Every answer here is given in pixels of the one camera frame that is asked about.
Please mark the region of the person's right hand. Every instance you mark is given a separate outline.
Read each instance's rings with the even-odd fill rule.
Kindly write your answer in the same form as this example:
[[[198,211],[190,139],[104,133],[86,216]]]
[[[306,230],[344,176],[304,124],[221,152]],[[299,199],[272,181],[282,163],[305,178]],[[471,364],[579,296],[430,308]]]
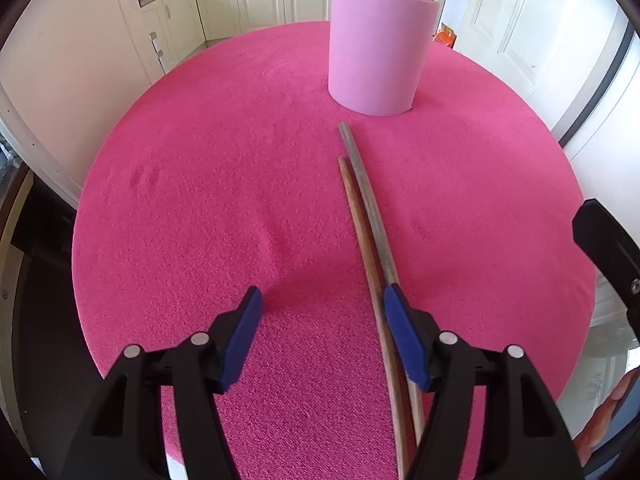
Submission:
[[[604,439],[608,432],[608,427],[611,425],[615,409],[627,393],[629,386],[633,385],[636,381],[638,374],[639,369],[636,367],[623,376],[606,400],[594,411],[586,423],[586,426],[582,428],[582,431],[574,439],[576,452],[582,466],[585,466],[593,450]]]

